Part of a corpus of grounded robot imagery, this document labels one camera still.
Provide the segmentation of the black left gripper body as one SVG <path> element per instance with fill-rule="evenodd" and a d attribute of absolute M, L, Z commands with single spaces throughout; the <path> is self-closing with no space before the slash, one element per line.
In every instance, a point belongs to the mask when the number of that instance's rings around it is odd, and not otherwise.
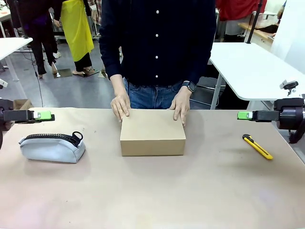
<path fill-rule="evenodd" d="M 11 128 L 12 112 L 14 111 L 13 101 L 1 99 L 0 100 L 0 130 L 8 131 Z"/>

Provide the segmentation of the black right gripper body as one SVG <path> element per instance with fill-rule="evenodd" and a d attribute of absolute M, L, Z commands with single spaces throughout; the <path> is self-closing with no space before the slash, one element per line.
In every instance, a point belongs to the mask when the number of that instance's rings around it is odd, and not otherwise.
<path fill-rule="evenodd" d="M 285 98 L 274 102 L 274 111 L 279 112 L 276 121 L 278 129 L 297 130 L 305 118 L 305 100 L 303 98 Z"/>

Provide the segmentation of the person's right hand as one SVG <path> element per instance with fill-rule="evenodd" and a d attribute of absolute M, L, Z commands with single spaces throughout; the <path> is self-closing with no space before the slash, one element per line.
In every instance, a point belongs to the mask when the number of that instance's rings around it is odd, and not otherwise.
<path fill-rule="evenodd" d="M 128 117 L 130 115 L 129 109 L 131 104 L 127 93 L 116 95 L 111 101 L 111 108 L 119 122 L 122 122 L 124 116 Z"/>

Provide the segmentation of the person's left hand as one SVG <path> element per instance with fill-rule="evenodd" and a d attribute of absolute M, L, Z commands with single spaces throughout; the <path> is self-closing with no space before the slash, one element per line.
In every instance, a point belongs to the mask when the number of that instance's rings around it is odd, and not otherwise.
<path fill-rule="evenodd" d="M 189 91 L 186 87 L 182 87 L 177 95 L 172 100 L 172 104 L 169 110 L 174 110 L 173 119 L 177 121 L 180 118 L 182 125 L 186 125 L 186 117 L 187 113 L 190 110 L 190 96 L 191 91 Z"/>

